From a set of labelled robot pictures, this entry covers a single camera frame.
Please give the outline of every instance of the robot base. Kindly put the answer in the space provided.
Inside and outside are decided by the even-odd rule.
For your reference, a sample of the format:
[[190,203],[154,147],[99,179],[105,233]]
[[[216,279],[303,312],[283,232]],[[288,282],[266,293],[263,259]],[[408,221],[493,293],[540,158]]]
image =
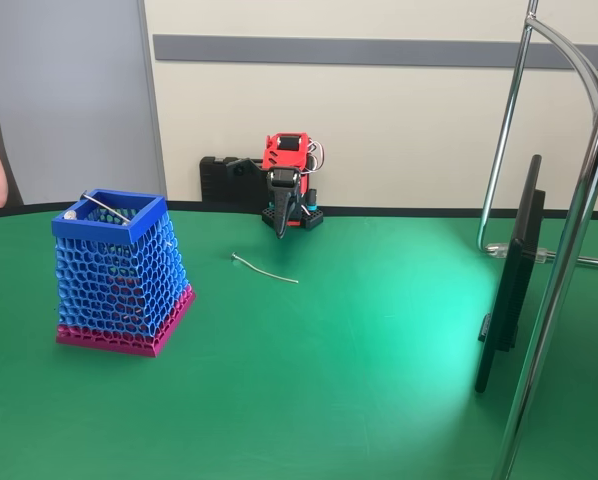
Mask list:
[[[271,228],[275,228],[275,210],[273,208],[266,208],[263,212],[261,212],[261,219]],[[310,215],[308,215],[306,212],[302,212],[301,220],[290,220],[288,222],[288,226],[302,227],[306,230],[312,230],[322,222],[323,212],[317,209],[314,212],[310,212]]]

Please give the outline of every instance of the green table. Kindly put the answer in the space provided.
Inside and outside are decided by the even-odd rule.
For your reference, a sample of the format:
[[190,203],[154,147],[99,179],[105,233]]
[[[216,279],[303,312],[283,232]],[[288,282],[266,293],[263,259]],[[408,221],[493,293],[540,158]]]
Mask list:
[[[475,395],[503,265],[476,218],[331,217],[278,241],[254,215],[172,212],[198,298],[148,359],[55,344],[53,215],[0,218],[0,479],[490,478],[550,266]],[[598,478],[598,270],[575,274],[514,472]]]

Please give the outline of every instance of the black monitor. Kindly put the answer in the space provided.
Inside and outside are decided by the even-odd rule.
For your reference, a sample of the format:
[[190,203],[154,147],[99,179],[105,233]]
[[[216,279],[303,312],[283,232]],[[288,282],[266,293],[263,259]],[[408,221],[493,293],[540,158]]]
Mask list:
[[508,244],[506,263],[499,281],[494,307],[492,312],[486,315],[481,325],[479,340],[483,342],[483,351],[475,384],[475,390],[479,393],[485,391],[488,384],[495,351],[507,352],[515,346],[519,314],[537,257],[537,245],[543,218],[546,194],[535,188],[540,166],[541,156],[533,156],[521,195],[512,237]]

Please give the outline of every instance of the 3d printed basket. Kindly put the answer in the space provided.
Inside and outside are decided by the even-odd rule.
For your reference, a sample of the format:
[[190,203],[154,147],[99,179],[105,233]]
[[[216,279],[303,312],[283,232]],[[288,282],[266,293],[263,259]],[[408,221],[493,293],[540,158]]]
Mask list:
[[94,190],[52,221],[57,342],[155,357],[195,293],[161,196]]

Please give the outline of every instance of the chrome pole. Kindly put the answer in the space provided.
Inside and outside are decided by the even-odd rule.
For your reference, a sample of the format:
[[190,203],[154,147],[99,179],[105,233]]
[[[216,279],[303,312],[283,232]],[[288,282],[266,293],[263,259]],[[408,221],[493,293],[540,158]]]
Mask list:
[[555,47],[563,54],[564,57],[570,62],[570,65],[575,69],[575,72],[581,78],[583,86],[588,94],[590,100],[590,106],[592,107],[592,116],[597,113],[598,109],[598,71],[590,63],[590,60],[579,51],[579,49],[561,33],[552,27],[549,27],[543,22],[540,22],[534,17],[526,19],[526,25],[532,27],[534,31],[543,35],[545,38],[550,40]]
[[541,301],[521,378],[517,385],[510,416],[503,437],[501,453],[492,475],[493,480],[510,478],[515,456],[532,404],[536,385],[543,370],[550,340],[566,297],[577,257],[592,216],[598,195],[598,112],[577,180],[570,210],[554,258],[548,286]]
[[[534,17],[537,13],[537,2],[539,0],[530,0],[528,2],[528,9],[526,11],[526,19]],[[499,132],[499,140],[497,142],[497,150],[495,151],[495,160],[490,171],[490,180],[488,180],[488,190],[486,198],[483,202],[483,210],[481,211],[481,220],[479,222],[479,232],[477,234],[477,248],[482,252],[487,252],[484,245],[484,237],[486,234],[486,224],[488,217],[490,217],[490,210],[492,208],[492,201],[495,196],[495,189],[497,188],[497,180],[499,179],[499,170],[501,170],[501,162],[503,161],[503,154],[506,150],[506,142],[508,141],[508,134],[510,133],[510,124],[512,123],[512,115],[515,111],[517,103],[517,95],[519,94],[519,86],[521,85],[521,77],[523,75],[523,67],[526,64],[526,56],[528,54],[528,47],[530,46],[530,37],[532,36],[532,27],[524,22],[523,33],[521,34],[521,43],[519,43],[519,51],[517,52],[517,61],[515,62],[515,70],[512,74],[512,83],[510,84],[510,92],[508,93],[508,101],[506,102],[506,111],[503,115],[503,122],[501,124],[501,131]]]
[[[546,254],[546,259],[553,262],[555,259],[555,255],[555,252],[551,252],[550,250],[548,250]],[[577,263],[585,267],[598,267],[598,258],[581,256],[577,259]]]

